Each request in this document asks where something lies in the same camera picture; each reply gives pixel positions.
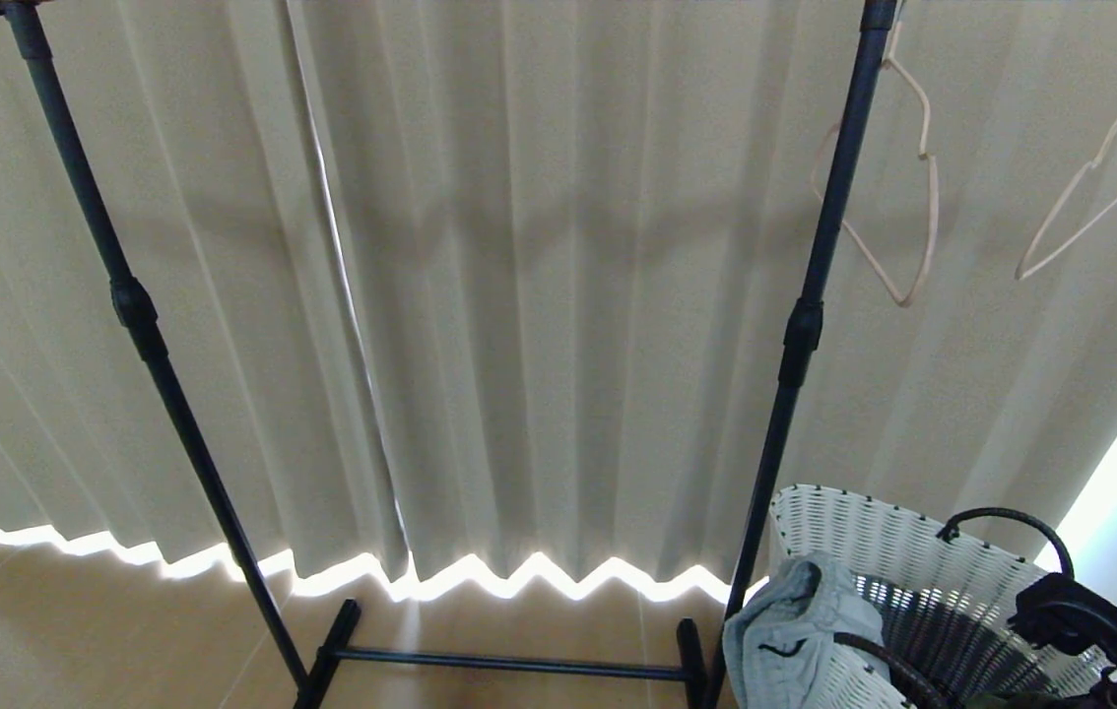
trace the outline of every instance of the curtain fold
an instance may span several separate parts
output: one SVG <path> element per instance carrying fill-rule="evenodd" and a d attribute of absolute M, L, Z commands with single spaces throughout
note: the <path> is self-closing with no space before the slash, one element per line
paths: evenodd
<path fill-rule="evenodd" d="M 859 3 L 41 15 L 260 556 L 729 575 Z M 936 264 L 897 309 L 842 238 L 782 483 L 1054 521 L 1117 431 L 1117 208 L 1034 278 L 1013 266 L 1117 113 L 1117 4 L 910 3 L 905 22 Z M 8 36 L 0 526 L 192 554 L 220 534 Z M 900 279 L 925 234 L 918 119 L 884 77 L 848 211 Z M 1117 161 L 1098 173 L 1063 234 L 1117 189 Z"/>

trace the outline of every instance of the black metal clothes rack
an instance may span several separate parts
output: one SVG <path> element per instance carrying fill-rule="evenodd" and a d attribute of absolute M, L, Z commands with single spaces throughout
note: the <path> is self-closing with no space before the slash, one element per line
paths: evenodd
<path fill-rule="evenodd" d="M 398 652 L 351 646 L 350 641 L 362 607 L 347 600 L 338 610 L 330 625 L 323 645 L 318 649 L 309 670 L 305 669 L 300 652 L 296 649 L 292 633 L 275 605 L 274 596 L 265 585 L 261 571 L 257 566 L 256 553 L 248 543 L 238 514 L 230 502 L 229 492 L 221 483 L 216 463 L 199 423 L 190 409 L 190 403 L 181 390 L 176 372 L 169 361 L 169 351 L 163 342 L 161 328 L 156 324 L 156 309 L 152 297 L 143 284 L 135 278 L 126 261 L 121 241 L 113 229 L 112 219 L 104 205 L 94 173 L 90 171 L 86 150 L 74 125 L 68 100 L 55 73 L 50 45 L 46 40 L 38 18 L 39 0 L 0 1 L 0 17 L 8 19 L 20 55 L 29 68 L 29 76 L 38 94 L 46 124 L 55 138 L 64 170 L 68 173 L 73 193 L 76 194 L 85 215 L 90 237 L 95 241 L 101 260 L 107 270 L 112 286 L 113 309 L 121 324 L 130 332 L 139 357 L 144 361 L 152 381 L 161 394 L 169 421 L 178 431 L 181 444 L 192 463 L 200 486 L 204 490 L 212 515 L 217 517 L 221 533 L 226 536 L 229 550 L 244 572 L 248 591 L 252 593 L 267 627 L 279 648 L 284 664 L 292 673 L 296 686 L 295 709 L 318 709 L 334 678 L 335 670 L 343 660 L 371 661 L 371 663 L 440 664 L 452 668 L 476 668 L 487 670 L 509 670 L 522 672 L 548 672 L 564 674 L 590 674 L 590 677 L 675 681 L 686 690 L 689 709 L 716 706 L 725 681 L 725 659 L 720 642 L 716 643 L 712 671 L 704 663 L 698 627 L 690 619 L 677 624 L 677 646 L 679 665 L 652 665 L 627 663 L 577 663 L 569 660 L 532 660 L 521 657 L 493 657 L 481 654 L 436 654 L 436 652 Z M 848 193 L 851 192 L 857 157 L 860 156 L 865 126 L 868 124 L 873 88 L 877 85 L 882 49 L 887 35 L 896 19 L 896 0 L 865 0 L 860 26 L 860 45 L 856 50 L 851 84 L 848 86 L 846 108 L 839 125 L 834 159 L 830 166 L 830 178 L 825 184 L 821 215 L 817 223 L 812 253 L 802 295 L 787 320 L 784 352 L 779 371 L 779 391 L 773 403 L 770 428 L 764 441 L 760 470 L 756 472 L 751 501 L 748 501 L 746 528 L 742 550 L 731 584 L 729 604 L 725 616 L 728 619 L 743 606 L 743 596 L 751 583 L 756 554 L 760 553 L 761 537 L 767 519 L 767 506 L 782 466 L 782 453 L 787 440 L 789 428 L 794 414 L 799 389 L 803 385 L 808 363 L 820 343 L 822 328 L 822 295 L 830 272 L 838 230 L 846 210 Z"/>

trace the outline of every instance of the laundry basket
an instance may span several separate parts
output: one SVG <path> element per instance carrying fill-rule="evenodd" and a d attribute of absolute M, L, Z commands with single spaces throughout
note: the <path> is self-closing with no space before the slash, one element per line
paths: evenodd
<path fill-rule="evenodd" d="M 952 708 L 983 692 L 1085 694 L 1108 665 L 1095 649 L 1078 657 L 1051 646 L 1037 650 L 1010 631 L 1005 621 L 1016 610 L 1014 596 L 1046 572 L 956 529 L 981 516 L 1025 521 L 1050 538 L 1063 573 L 1071 573 L 1062 542 L 1034 517 L 983 508 L 942 524 L 872 497 L 812 485 L 781 490 L 771 516 L 787 556 L 824 552 L 852 571 L 857 591 L 882 613 L 884 645 Z M 848 646 L 838 648 L 821 677 L 817 709 L 929 705 L 913 682 L 895 672 L 895 683 L 887 682 Z"/>

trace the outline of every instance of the black basket handle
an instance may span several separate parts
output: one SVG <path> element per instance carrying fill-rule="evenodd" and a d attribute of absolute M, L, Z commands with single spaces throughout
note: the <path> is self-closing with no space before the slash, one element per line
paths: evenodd
<path fill-rule="evenodd" d="M 1050 545 L 1053 545 L 1053 550 L 1058 553 L 1058 564 L 1062 566 L 1062 575 L 1067 576 L 1068 579 L 1076 578 L 1076 565 L 1071 562 L 1071 553 L 1067 552 L 1067 545 L 1062 543 L 1062 538 L 1058 536 L 1058 533 L 1054 533 L 1053 528 L 1035 519 L 1035 517 L 1027 512 L 1010 510 L 1009 507 L 977 507 L 974 510 L 956 512 L 948 521 L 945 521 L 945 526 L 943 526 L 943 529 L 936 536 L 945 542 L 952 542 L 952 539 L 956 538 L 956 535 L 961 534 L 958 530 L 961 524 L 976 519 L 976 517 L 1004 517 L 1006 520 L 1022 521 L 1023 525 L 1035 528 L 1035 530 L 1039 530 L 1040 534 L 1043 534 L 1049 539 Z"/>
<path fill-rule="evenodd" d="M 911 697 L 911 699 L 922 701 L 923 705 L 920 706 L 923 709 L 948 709 L 948 701 L 939 694 L 939 690 L 934 688 L 927 678 L 922 677 L 922 672 L 915 670 L 905 660 L 900 660 L 899 657 L 891 654 L 890 651 L 879 645 L 879 643 L 852 633 L 834 633 L 834 642 L 839 645 L 851 646 L 851 649 L 860 650 L 861 652 L 866 652 L 866 654 L 878 657 L 879 660 L 887 663 L 887 667 L 892 672 L 899 674 L 901 680 L 913 687 L 915 697 Z"/>

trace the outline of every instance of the wire hanger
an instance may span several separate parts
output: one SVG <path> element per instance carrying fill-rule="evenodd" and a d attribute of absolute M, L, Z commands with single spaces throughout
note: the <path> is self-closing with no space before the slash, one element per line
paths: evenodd
<path fill-rule="evenodd" d="M 922 251 L 918 275 L 914 277 L 913 286 L 909 287 L 908 293 L 905 293 L 904 296 L 900 295 L 900 288 L 896 287 L 896 282 L 887 275 L 887 270 L 882 269 L 878 257 L 873 256 L 873 252 L 870 251 L 869 247 L 865 245 L 863 239 L 860 238 L 860 234 L 856 233 L 856 229 L 852 228 L 850 221 L 842 220 L 843 230 L 856 242 L 856 247 L 860 248 L 861 255 L 872 266 L 873 272 L 878 274 L 882 286 L 891 295 L 891 300 L 896 300 L 896 305 L 901 306 L 901 308 L 908 308 L 909 305 L 913 305 L 914 298 L 918 296 L 925 282 L 927 282 L 927 277 L 930 274 L 930 261 L 936 253 L 936 241 L 939 238 L 939 167 L 936 165 L 936 156 L 927 150 L 927 137 L 930 134 L 930 99 L 927 98 L 927 93 L 923 90 L 918 80 L 896 58 L 896 46 L 900 41 L 900 29 L 905 26 L 905 4 L 900 4 L 900 17 L 896 18 L 896 26 L 891 29 L 891 39 L 890 44 L 888 44 L 887 57 L 882 59 L 882 68 L 894 69 L 897 75 L 900 75 L 905 84 L 908 84 L 914 94 L 918 96 L 918 103 L 922 104 L 922 133 L 918 137 L 918 159 L 927 163 L 927 243 L 925 243 Z M 808 183 L 812 185 L 812 193 L 817 195 L 817 199 L 822 199 L 822 201 L 824 198 L 821 194 L 821 189 L 817 188 L 817 171 L 821 167 L 825 144 L 837 134 L 838 124 L 834 124 L 830 126 L 829 133 L 821 141 L 821 146 L 817 147 L 817 157 L 812 164 L 812 171 L 808 175 Z"/>
<path fill-rule="evenodd" d="M 1028 245 L 1028 250 L 1022 252 L 1022 258 L 1019 260 L 1018 268 L 1013 269 L 1014 279 L 1027 279 L 1028 277 L 1030 277 L 1031 274 L 1034 274 L 1040 269 L 1043 269 L 1044 266 L 1049 265 L 1049 262 L 1051 262 L 1053 259 L 1057 259 L 1058 256 L 1062 255 L 1062 251 L 1066 251 L 1067 248 L 1071 246 L 1071 243 L 1075 243 L 1078 238 L 1082 237 L 1086 230 L 1094 228 L 1094 224 L 1100 221 L 1100 219 L 1102 219 L 1102 217 L 1105 217 L 1107 212 L 1111 211 L 1114 207 L 1117 205 L 1117 194 L 1116 194 L 1116 197 L 1111 199 L 1111 202 L 1102 207 L 1102 210 L 1100 210 L 1099 212 L 1097 212 L 1097 214 L 1094 215 L 1094 219 L 1088 220 L 1088 223 L 1086 223 L 1085 226 L 1082 226 L 1082 228 L 1077 230 L 1076 233 L 1072 233 L 1070 238 L 1067 238 L 1061 246 L 1054 248 L 1053 252 L 1051 252 L 1049 256 L 1046 256 L 1044 259 L 1040 259 L 1039 261 L 1035 261 L 1035 264 L 1031 264 L 1031 256 L 1034 255 L 1035 247 L 1040 246 L 1040 239 L 1044 238 L 1047 230 L 1049 230 L 1049 226 L 1053 223 L 1054 220 L 1058 219 L 1058 213 L 1062 211 L 1062 207 L 1067 203 L 1068 199 L 1071 199 L 1071 193 L 1075 193 L 1076 188 L 1079 188 L 1079 181 L 1085 179 L 1086 174 L 1089 174 L 1091 171 L 1097 170 L 1097 167 L 1100 164 L 1102 164 L 1102 161 L 1106 159 L 1106 154 L 1109 153 L 1109 147 L 1111 147 L 1111 143 L 1114 143 L 1114 136 L 1116 135 L 1117 135 L 1117 118 L 1114 118 L 1111 127 L 1109 127 L 1109 130 L 1106 132 L 1106 138 L 1102 140 L 1102 146 L 1100 146 L 1100 148 L 1097 150 L 1097 156 L 1091 159 L 1091 161 L 1086 162 L 1085 165 L 1079 167 L 1079 171 L 1077 171 L 1076 176 L 1072 176 L 1071 181 L 1067 183 L 1067 189 L 1062 191 L 1062 195 L 1058 197 L 1057 202 L 1053 202 L 1053 208 L 1049 210 L 1049 214 L 1046 214 L 1044 220 L 1040 222 L 1040 229 L 1037 229 L 1035 237 L 1031 238 L 1031 243 Z"/>

